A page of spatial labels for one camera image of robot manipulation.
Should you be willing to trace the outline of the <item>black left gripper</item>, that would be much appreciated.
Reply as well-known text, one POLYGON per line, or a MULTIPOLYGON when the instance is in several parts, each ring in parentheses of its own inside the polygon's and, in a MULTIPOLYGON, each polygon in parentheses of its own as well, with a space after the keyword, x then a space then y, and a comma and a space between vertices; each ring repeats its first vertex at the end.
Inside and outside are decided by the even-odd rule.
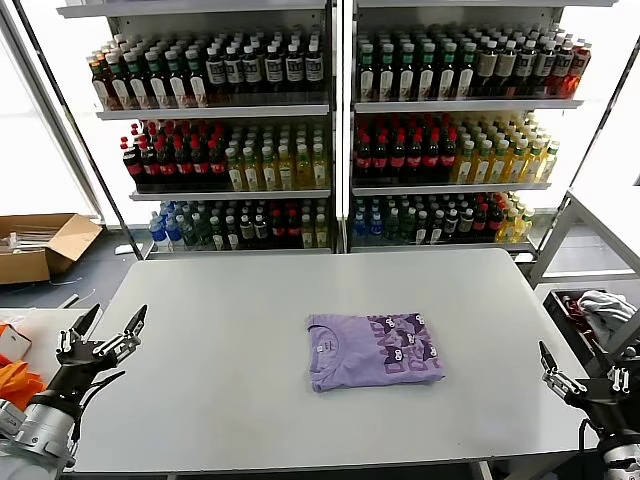
POLYGON ((80 315, 67 330, 61 330, 56 349, 60 367, 46 389, 34 399, 82 400, 90 389, 103 388, 122 376, 124 371, 95 381, 100 373, 115 369, 136 350, 141 343, 139 335, 145 326, 147 309, 146 304, 142 305, 123 332, 105 342, 81 342, 96 320, 99 304, 80 315))

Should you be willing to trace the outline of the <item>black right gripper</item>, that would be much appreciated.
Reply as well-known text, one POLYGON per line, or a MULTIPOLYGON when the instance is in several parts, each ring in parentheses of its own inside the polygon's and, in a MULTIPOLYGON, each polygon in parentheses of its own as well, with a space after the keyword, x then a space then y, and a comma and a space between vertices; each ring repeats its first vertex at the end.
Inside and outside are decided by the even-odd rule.
POLYGON ((628 351, 611 356, 596 344, 594 357, 597 379, 579 384, 563 371, 544 342, 538 343, 543 382, 558 396, 569 394, 569 404, 583 410, 600 438, 611 435, 639 434, 639 385, 629 390, 628 351))

